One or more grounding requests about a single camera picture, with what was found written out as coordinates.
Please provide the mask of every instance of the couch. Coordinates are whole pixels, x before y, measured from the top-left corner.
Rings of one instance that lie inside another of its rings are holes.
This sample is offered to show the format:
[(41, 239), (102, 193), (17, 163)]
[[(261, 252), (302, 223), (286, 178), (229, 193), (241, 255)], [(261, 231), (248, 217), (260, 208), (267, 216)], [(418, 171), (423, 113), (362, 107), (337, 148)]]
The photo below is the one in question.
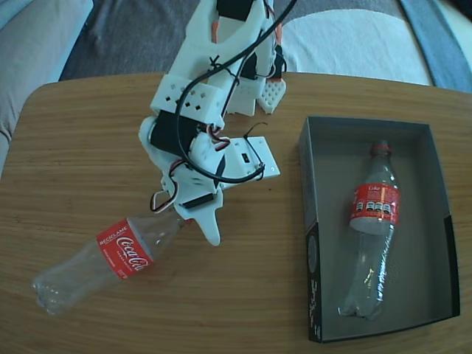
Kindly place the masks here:
[(59, 80), (92, 0), (0, 0), (0, 176), (28, 96)]
[[(472, 1), (468, 2), (468, 7), (466, 7), (466, 0), (453, 0), (452, 2), (448, 0), (437, 1), (472, 71)], [(453, 6), (454, 4), (457, 4), (459, 9), (463, 10), (463, 13)]]

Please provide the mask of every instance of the clear plastic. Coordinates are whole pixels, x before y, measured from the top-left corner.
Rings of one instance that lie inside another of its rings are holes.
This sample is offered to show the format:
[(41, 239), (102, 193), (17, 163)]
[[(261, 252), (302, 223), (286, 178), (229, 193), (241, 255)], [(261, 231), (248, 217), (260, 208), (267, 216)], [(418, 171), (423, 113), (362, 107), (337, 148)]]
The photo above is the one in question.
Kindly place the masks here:
[[(185, 224), (174, 208), (127, 219), (147, 255), (157, 260)], [(58, 315), (81, 299), (122, 281), (104, 258), (96, 240), (88, 242), (73, 258), (39, 274), (32, 283), (37, 303)]]
[[(377, 142), (372, 146), (372, 164), (364, 183), (388, 184), (400, 189), (390, 164), (388, 142)], [(358, 259), (352, 285), (338, 309), (342, 316), (374, 319), (381, 312), (386, 265), (394, 233), (395, 225), (386, 219), (357, 218), (350, 222), (348, 237), (358, 238)]]

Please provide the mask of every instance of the black cable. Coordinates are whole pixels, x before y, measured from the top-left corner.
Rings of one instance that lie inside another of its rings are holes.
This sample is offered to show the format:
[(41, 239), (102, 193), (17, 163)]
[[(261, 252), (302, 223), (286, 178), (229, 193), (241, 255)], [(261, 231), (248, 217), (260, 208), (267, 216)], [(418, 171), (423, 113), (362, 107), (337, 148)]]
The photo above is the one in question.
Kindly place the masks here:
[(178, 185), (177, 185), (177, 182), (175, 182), (173, 180), (172, 176), (173, 176), (173, 173), (176, 170), (176, 168), (181, 166), (184, 163), (185, 163), (184, 160), (178, 160), (178, 161), (173, 162), (170, 165), (169, 178), (172, 181), (172, 183), (174, 183), (174, 193), (172, 194), (172, 196), (167, 201), (165, 201), (164, 203), (162, 203), (159, 206), (154, 205), (154, 197), (156, 196), (157, 193), (160, 193), (160, 192), (156, 192), (156, 193), (152, 194), (152, 196), (150, 197), (150, 211), (151, 212), (158, 212), (162, 208), (166, 207), (168, 204), (171, 204), (175, 201), (175, 199), (177, 197), (177, 192), (178, 192)]
[[(254, 130), (254, 128), (256, 128), (258, 125), (261, 125), (261, 124), (264, 124), (264, 125), (268, 125), (266, 122), (258, 122), (256, 124), (254, 124), (252, 126), (251, 129), (248, 130), (248, 132), (246, 134), (243, 135), (243, 139), (246, 140), (246, 143), (249, 145), (249, 147), (251, 148), (252, 152), (255, 154), (255, 156), (257, 157), (257, 159), (259, 160), (259, 163), (263, 163), (263, 160), (260, 158), (259, 154), (257, 153), (256, 149), (254, 149), (254, 146), (252, 146), (251, 142), (249, 141), (249, 134)], [(264, 179), (264, 171), (260, 174), (260, 178), (258, 179), (258, 181), (260, 181), (261, 179)]]
[(253, 173), (251, 173), (248, 176), (244, 176), (242, 178), (227, 178), (223, 176), (217, 176), (214, 173), (211, 173), (204, 168), (198, 166), (187, 154), (187, 152), (184, 149), (184, 146), (182, 145), (181, 141), (181, 136), (180, 136), (180, 117), (181, 117), (181, 112), (182, 108), (184, 107), (185, 99), (187, 98), (188, 94), (192, 91), (192, 89), (197, 86), (200, 82), (210, 78), (211, 76), (217, 74), (218, 72), (222, 72), (223, 70), (228, 69), (232, 64), (238, 62), (240, 59), (249, 56), (256, 48), (259, 46), (262, 42), (264, 42), (265, 39), (267, 39), (273, 31), (283, 22), (283, 20), (287, 17), (287, 15), (290, 13), (290, 11), (294, 8), (297, 0), (291, 0), (288, 6), (285, 8), (283, 13), (279, 16), (279, 18), (265, 31), (253, 44), (248, 46), (246, 49), (244, 49), (241, 53), (238, 55), (235, 55), (232, 59), (229, 59), (227, 62), (221, 64), (220, 66), (215, 67), (213, 70), (206, 72), (205, 74), (197, 77), (189, 83), (189, 85), (185, 88), (185, 90), (182, 92), (182, 95), (180, 96), (180, 99), (177, 102), (177, 107), (176, 107), (176, 127), (177, 127), (177, 143), (178, 143), (178, 148), (181, 151), (182, 157), (184, 158), (185, 162), (188, 163), (188, 165), (200, 173), (201, 175), (210, 178), (214, 181), (219, 181), (222, 183), (228, 183), (228, 184), (239, 184), (239, 183), (244, 183), (247, 181), (251, 181), (253, 178), (259, 176), (261, 173), (264, 172), (265, 165), (262, 163)]
[(248, 58), (249, 58), (248, 55), (246, 57), (244, 57), (243, 62), (241, 64), (241, 66), (239, 67), (238, 71), (237, 71), (236, 77), (233, 80), (233, 84), (231, 85), (231, 89), (229, 90), (229, 95), (226, 98), (226, 102), (224, 103), (223, 109), (221, 110), (221, 116), (224, 116), (224, 114), (226, 113), (226, 110), (227, 110), (228, 105), (229, 105), (229, 101), (231, 100), (231, 97), (232, 97), (233, 93), (235, 92), (236, 86), (238, 86), (239, 83), (240, 83), (239, 76), (241, 76), (241, 72), (243, 72), (244, 65), (246, 64), (246, 61), (248, 60)]
[(274, 9), (268, 5), (266, 0), (263, 0), (263, 1), (265, 5), (265, 13), (267, 15), (267, 18), (269, 17), (269, 15), (273, 15), (275, 17)]
[(256, 76), (257, 76), (257, 77), (262, 77), (262, 78), (264, 78), (264, 79), (270, 79), (271, 77), (274, 76), (274, 74), (275, 74), (276, 71), (277, 71), (277, 69), (275, 68), (275, 65), (272, 64), (271, 72), (269, 72), (267, 76), (259, 75), (259, 74), (256, 74)]
[[(210, 62), (210, 66), (214, 69), (218, 68), (219, 66), (222, 66), (223, 64), (220, 64), (218, 63), (218, 59), (220, 58), (219, 55), (216, 56), (215, 59), (211, 58), (209, 59), (209, 62)], [(228, 72), (228, 74), (230, 74), (231, 76), (233, 76), (235, 78), (235, 82), (239, 85), (239, 77), (237, 77), (237, 75), (233, 74), (231, 70), (229, 70), (229, 68), (225, 68), (225, 70)]]
[(278, 52), (275, 53), (279, 58), (283, 60), (284, 72), (287, 72), (287, 60), (283, 57), (283, 55), (279, 54)]

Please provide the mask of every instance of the gray couch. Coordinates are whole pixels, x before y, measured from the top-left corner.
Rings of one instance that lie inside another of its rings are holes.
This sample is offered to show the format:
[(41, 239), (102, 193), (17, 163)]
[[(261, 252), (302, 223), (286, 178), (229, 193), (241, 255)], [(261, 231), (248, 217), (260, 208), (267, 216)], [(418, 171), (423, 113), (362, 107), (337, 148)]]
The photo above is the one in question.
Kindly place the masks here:
[(0, 0), (0, 176), (23, 104), (59, 80), (92, 0)]

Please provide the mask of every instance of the white cushion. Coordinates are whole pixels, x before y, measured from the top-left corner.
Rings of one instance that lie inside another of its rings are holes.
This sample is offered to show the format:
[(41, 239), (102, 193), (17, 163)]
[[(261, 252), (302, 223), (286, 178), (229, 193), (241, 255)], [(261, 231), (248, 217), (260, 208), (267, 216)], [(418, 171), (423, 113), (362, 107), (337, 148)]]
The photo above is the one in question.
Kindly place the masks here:
[(409, 25), (384, 13), (331, 10), (297, 18), (283, 27), (282, 46), (292, 72), (431, 84)]

